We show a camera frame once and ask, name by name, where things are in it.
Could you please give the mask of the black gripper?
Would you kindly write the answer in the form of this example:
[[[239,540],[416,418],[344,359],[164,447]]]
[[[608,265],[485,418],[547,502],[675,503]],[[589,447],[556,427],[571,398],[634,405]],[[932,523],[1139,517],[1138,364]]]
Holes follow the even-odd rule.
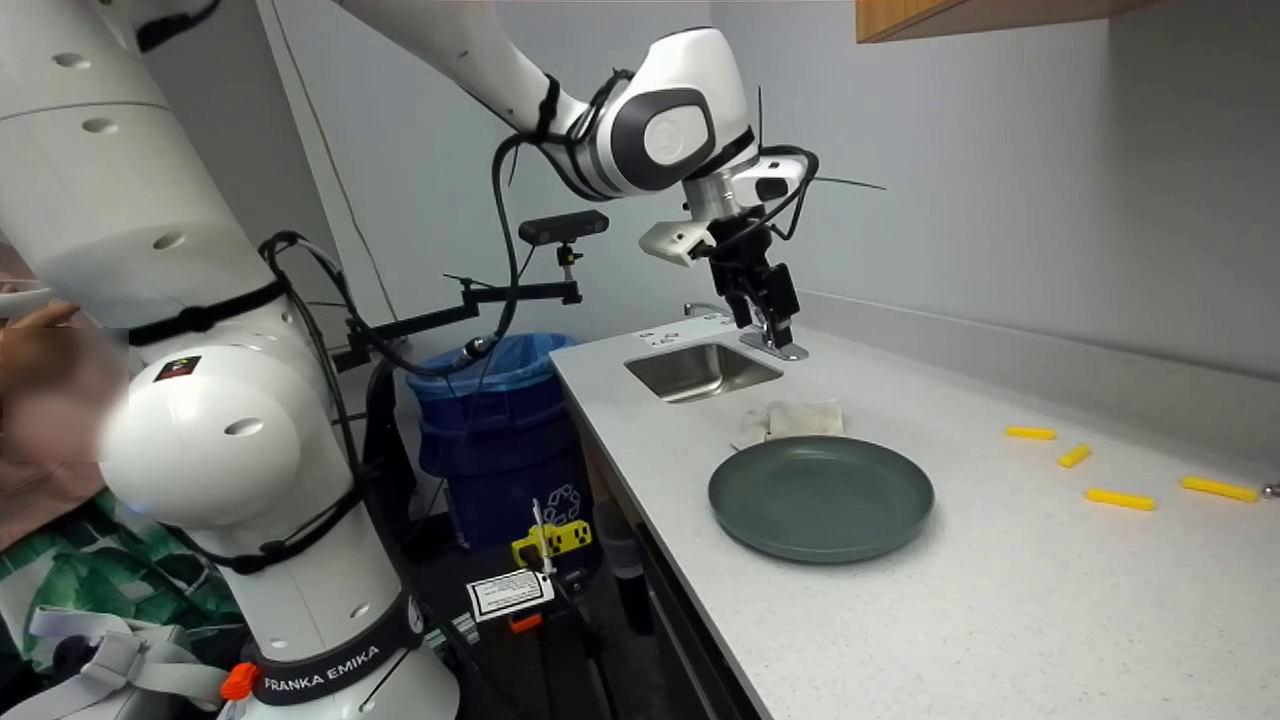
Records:
[[[737,328],[756,328],[760,307],[767,314],[767,348],[788,348],[799,300],[788,268],[767,262],[767,222],[760,213],[715,222],[712,239],[712,281],[727,300]]]

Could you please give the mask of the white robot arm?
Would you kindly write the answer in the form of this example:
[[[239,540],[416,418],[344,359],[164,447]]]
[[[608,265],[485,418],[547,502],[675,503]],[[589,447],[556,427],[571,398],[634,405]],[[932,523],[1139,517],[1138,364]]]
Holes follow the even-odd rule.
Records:
[[[715,27],[647,46],[581,99],[534,66],[494,0],[336,0],[543,153],[583,202],[675,188],[643,248],[756,262],[815,156],[765,145]],[[111,495],[197,540],[233,586],[262,675],[228,720],[456,720],[332,427],[318,342],[253,248],[111,0],[0,0],[0,232],[132,356],[95,466]]]

